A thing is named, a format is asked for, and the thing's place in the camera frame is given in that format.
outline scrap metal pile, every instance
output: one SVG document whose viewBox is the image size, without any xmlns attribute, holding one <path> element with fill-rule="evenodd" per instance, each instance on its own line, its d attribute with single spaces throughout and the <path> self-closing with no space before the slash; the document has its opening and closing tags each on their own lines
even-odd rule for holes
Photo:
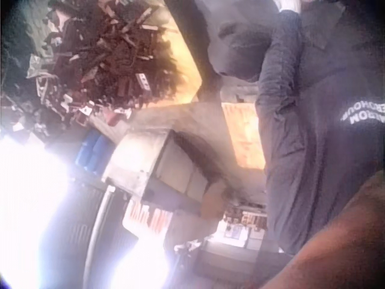
<svg viewBox="0 0 385 289">
<path fill-rule="evenodd" d="M 66 125 L 87 123 L 91 113 L 131 113 L 175 94 L 176 68 L 162 42 L 163 28 L 148 25 L 157 7 L 145 2 L 50 1 L 44 22 L 51 33 L 31 56 L 41 102 Z"/>
</svg>

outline bright light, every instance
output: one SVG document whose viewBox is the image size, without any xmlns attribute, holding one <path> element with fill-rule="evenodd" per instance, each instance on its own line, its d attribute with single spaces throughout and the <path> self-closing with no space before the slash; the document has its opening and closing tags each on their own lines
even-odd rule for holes
<svg viewBox="0 0 385 289">
<path fill-rule="evenodd" d="M 54 156 L 0 141 L 0 272 L 12 288 L 39 288 L 39 242 L 66 191 Z"/>
<path fill-rule="evenodd" d="M 161 289 L 168 272 L 162 239 L 149 235 L 141 237 L 118 265 L 110 289 Z"/>
</svg>

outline sleeve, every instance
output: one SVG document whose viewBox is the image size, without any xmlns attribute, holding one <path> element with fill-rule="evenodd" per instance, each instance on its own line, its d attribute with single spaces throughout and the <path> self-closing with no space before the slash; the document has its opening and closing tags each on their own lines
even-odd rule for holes
<svg viewBox="0 0 385 289">
<path fill-rule="evenodd" d="M 263 61 L 256 101 L 267 175 L 275 166 L 282 165 L 285 157 L 304 147 L 294 96 L 301 50 L 299 14 L 284 10 L 279 13 L 271 46 Z"/>
</svg>

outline hand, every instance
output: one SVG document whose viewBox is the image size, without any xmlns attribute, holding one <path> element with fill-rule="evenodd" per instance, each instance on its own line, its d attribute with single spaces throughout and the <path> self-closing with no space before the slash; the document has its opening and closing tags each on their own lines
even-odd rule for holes
<svg viewBox="0 0 385 289">
<path fill-rule="evenodd" d="M 276 3 L 279 11 L 291 10 L 296 13 L 301 13 L 301 0 L 273 0 Z"/>
</svg>

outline person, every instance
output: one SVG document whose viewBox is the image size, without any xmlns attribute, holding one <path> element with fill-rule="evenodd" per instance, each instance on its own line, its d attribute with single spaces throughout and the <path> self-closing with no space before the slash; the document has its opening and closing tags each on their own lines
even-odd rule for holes
<svg viewBox="0 0 385 289">
<path fill-rule="evenodd" d="M 301 1 L 277 2 L 256 110 L 268 229 L 296 256 L 263 289 L 383 288 L 383 38 L 352 7 L 309 4 L 329 13 L 306 31 Z"/>
</svg>

